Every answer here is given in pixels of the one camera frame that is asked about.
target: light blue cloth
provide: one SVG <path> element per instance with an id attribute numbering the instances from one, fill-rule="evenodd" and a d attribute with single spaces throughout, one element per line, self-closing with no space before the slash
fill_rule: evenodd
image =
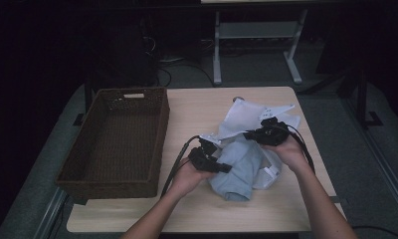
<path id="1" fill-rule="evenodd" d="M 216 193 L 228 201 L 248 201 L 252 197 L 252 185 L 265 158 L 258 144 L 246 140 L 242 134 L 226 145 L 218 162 L 232 165 L 229 173 L 219 172 L 209 179 Z"/>

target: white metal stand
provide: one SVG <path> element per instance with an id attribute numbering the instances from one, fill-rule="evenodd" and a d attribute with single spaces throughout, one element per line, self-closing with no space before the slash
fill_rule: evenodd
<path id="1" fill-rule="evenodd" d="M 290 22 L 220 22 L 220 13 L 215 16 L 215 51 L 214 51 L 214 85 L 221 85 L 221 66 L 220 66 L 220 39 L 239 39 L 239 38 L 293 38 L 290 50 L 284 52 L 287 65 L 293 76 L 295 84 L 301 84 L 301 77 L 293 59 L 299 43 L 301 30 L 307 10 L 303 10 L 298 21 Z"/>

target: human arm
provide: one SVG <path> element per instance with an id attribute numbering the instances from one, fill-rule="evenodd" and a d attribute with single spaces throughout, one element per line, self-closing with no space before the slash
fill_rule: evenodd
<path id="1" fill-rule="evenodd" d="M 298 178 L 315 238 L 357 238 L 351 226 L 331 202 L 294 138 L 289 136 L 278 146 L 263 145 L 263 148 L 273 150 Z"/>
<path id="2" fill-rule="evenodd" d="M 180 167 L 168 191 L 145 215 L 134 223 L 120 239 L 158 238 L 162 228 L 180 199 L 191 192 L 199 182 L 212 175 L 213 173 L 211 172 L 196 170 L 187 158 L 183 158 L 180 161 Z"/>

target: person's left hand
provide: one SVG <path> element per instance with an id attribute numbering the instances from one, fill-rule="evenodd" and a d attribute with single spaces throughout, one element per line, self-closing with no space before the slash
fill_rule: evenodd
<path id="1" fill-rule="evenodd" d="M 189 161 L 189 158 L 181 159 L 179 169 L 175 174 L 167 194 L 175 195 L 178 199 L 193 191 L 203 179 L 210 178 L 215 173 L 199 171 Z"/>

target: cloth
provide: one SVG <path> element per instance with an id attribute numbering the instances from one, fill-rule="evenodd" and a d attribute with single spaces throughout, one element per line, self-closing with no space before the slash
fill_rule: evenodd
<path id="1" fill-rule="evenodd" d="M 236 99 L 226 117 L 220 123 L 216 138 L 224 140 L 246 130 L 260 128 L 261 120 L 259 117 L 268 108 L 270 107 Z M 299 116 L 291 116 L 286 113 L 277 115 L 277 119 L 293 127 L 298 127 L 300 122 Z"/>
<path id="2" fill-rule="evenodd" d="M 252 197 L 254 178 L 265 158 L 259 145 L 242 134 L 226 145 L 218 162 L 232 165 L 229 173 L 218 173 L 211 179 L 214 191 L 228 201 L 248 201 Z"/>

